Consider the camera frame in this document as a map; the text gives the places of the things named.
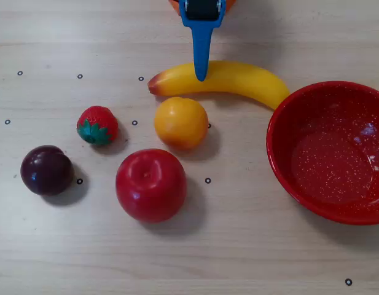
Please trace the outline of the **blue gripper with motor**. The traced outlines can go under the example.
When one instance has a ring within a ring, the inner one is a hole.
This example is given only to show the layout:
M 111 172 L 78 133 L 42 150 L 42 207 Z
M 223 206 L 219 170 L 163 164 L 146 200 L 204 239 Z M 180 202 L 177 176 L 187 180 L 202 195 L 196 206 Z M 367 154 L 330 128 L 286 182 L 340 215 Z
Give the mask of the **blue gripper with motor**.
M 195 75 L 200 82 L 203 82 L 208 72 L 212 28 L 220 27 L 227 9 L 227 2 L 180 0 L 178 5 L 183 25 L 192 30 Z M 212 28 L 197 27 L 202 25 Z

